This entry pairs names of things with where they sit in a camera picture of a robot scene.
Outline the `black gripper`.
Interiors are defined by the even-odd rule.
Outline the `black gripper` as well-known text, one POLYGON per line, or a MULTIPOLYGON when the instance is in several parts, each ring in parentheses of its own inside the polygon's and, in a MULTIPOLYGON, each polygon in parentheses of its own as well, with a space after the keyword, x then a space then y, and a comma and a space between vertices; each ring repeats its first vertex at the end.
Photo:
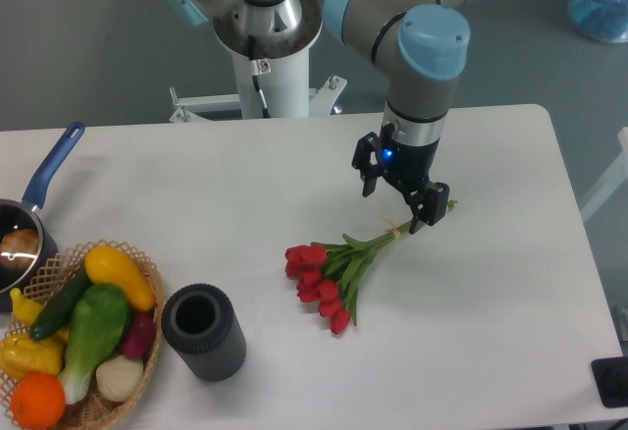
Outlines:
POLYGON ((434 226, 440 222, 447 210, 449 185, 429 181, 438 145, 438 140, 423 146, 405 145, 384 132, 380 132, 379 141, 379 137, 370 132, 358 139, 354 150, 351 166, 359 171, 362 196, 374 192, 383 173, 386 182, 402 193, 410 207, 410 235, 423 225, 434 226))

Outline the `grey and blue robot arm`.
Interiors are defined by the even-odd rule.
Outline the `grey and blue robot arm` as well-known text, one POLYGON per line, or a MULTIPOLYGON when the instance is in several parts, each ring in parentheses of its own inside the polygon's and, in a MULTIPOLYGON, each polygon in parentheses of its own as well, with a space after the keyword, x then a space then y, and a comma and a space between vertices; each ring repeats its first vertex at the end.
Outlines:
POLYGON ((352 166, 371 194, 386 181, 416 231, 445 215, 449 188, 429 176, 466 64, 469 0, 169 0, 194 26, 211 24, 231 53, 242 116, 303 117, 309 51, 322 30, 388 79, 381 128, 359 139, 352 166))

